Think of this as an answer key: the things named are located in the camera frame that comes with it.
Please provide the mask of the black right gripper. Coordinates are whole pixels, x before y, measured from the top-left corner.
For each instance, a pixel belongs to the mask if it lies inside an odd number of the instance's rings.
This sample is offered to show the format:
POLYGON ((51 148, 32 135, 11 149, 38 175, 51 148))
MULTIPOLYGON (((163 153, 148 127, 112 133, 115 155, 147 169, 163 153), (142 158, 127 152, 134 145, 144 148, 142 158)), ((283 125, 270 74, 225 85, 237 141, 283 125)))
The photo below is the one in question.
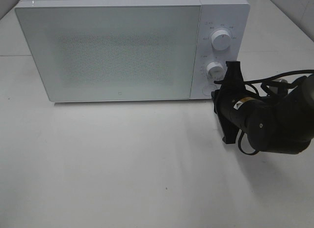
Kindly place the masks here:
POLYGON ((245 96, 240 61, 226 61, 227 72, 219 90, 212 93, 214 112, 218 116, 225 144, 235 144, 238 132, 244 126, 244 114, 236 104, 245 96))

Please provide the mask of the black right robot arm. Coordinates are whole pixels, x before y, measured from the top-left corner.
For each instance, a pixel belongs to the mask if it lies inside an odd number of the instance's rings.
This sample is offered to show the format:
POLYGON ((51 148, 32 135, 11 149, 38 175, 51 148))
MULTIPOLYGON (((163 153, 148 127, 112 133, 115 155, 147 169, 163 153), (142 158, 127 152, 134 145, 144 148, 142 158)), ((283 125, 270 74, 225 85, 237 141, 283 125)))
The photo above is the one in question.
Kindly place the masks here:
POLYGON ((213 110, 225 144, 246 135, 251 155, 271 152, 296 155, 314 138, 314 71, 281 73, 245 81, 240 62, 228 61, 227 72, 211 93, 213 110))

